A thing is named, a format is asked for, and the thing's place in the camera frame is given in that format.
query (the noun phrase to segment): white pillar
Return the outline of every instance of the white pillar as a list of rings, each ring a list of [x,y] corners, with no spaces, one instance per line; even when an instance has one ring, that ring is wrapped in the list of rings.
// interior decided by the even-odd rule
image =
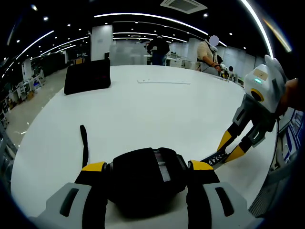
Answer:
[[[23,80],[26,81],[32,77],[31,59],[28,58],[22,63]]]
[[[103,25],[92,28],[91,61],[103,60],[112,44],[112,25]]]
[[[187,59],[191,62],[197,61],[197,48],[201,41],[196,38],[190,38],[188,42]]]
[[[65,64],[67,64],[69,60],[68,53],[66,50],[64,50],[62,53],[65,55]]]

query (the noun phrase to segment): person in dark clothing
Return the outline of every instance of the person in dark clothing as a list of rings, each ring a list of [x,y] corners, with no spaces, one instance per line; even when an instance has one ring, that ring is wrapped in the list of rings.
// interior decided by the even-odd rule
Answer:
[[[168,43],[163,40],[162,37],[158,36],[153,39],[147,46],[147,52],[152,53],[152,64],[153,65],[165,65],[165,56],[170,51]]]

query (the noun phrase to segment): black strap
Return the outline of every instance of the black strap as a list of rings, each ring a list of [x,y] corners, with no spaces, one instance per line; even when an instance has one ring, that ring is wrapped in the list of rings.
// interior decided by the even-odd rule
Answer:
[[[84,150],[82,152],[82,167],[84,168],[87,165],[89,158],[88,139],[87,139],[87,132],[85,126],[81,125],[80,129],[81,129],[82,143],[84,144]]]

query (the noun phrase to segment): office desk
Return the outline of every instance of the office desk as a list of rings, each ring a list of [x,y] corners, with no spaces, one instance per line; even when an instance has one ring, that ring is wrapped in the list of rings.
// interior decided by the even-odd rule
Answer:
[[[137,83],[137,80],[185,81]],[[18,150],[11,192],[27,216],[37,216],[46,200],[67,182],[74,182],[82,165],[80,125],[87,129],[89,163],[112,160],[129,151],[167,147],[188,160],[213,154],[244,91],[232,82],[193,70],[150,65],[111,67],[108,89],[65,96],[59,91],[37,115]],[[276,131],[247,154],[216,173],[252,204],[271,164]],[[228,150],[241,140],[239,137]],[[187,228],[186,191],[177,196],[170,215],[146,220],[120,217],[108,203],[106,228]]]

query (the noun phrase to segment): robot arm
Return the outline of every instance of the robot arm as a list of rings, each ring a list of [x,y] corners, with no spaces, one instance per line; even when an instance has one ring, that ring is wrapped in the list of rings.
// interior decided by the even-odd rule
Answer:
[[[261,64],[244,78],[245,95],[241,106],[236,110],[232,125],[226,130],[217,152],[203,160],[215,166],[243,156],[251,146],[264,140],[265,133],[271,132],[275,121],[275,111],[285,92],[286,76],[277,59],[265,56],[266,65]],[[225,149],[239,136],[249,121],[253,127],[242,138],[240,144],[229,154]]]

